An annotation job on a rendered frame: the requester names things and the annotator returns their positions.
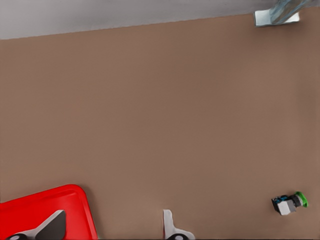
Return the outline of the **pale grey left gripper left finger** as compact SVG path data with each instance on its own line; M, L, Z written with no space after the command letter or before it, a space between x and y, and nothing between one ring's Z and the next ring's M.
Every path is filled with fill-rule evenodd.
M36 228L20 231L5 240L63 240L66 234L66 212L57 210Z

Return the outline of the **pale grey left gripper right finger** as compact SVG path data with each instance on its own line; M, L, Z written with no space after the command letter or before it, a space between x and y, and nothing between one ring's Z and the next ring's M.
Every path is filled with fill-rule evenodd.
M163 210L163 238L164 240L196 240L190 231L175 227L171 210Z

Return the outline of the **red plastic tray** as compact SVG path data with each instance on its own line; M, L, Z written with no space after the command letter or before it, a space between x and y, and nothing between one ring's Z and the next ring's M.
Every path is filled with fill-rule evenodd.
M0 203L0 240L38 227L58 210L64 210L64 240L97 240L87 195L75 184L67 184Z

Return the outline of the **green push-button switch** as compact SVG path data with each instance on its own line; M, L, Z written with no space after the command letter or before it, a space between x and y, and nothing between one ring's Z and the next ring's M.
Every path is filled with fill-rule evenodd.
M287 216L296 212L299 207L307 208L309 202L301 191L296 191L292 195L280 195L271 199L273 208L281 216Z

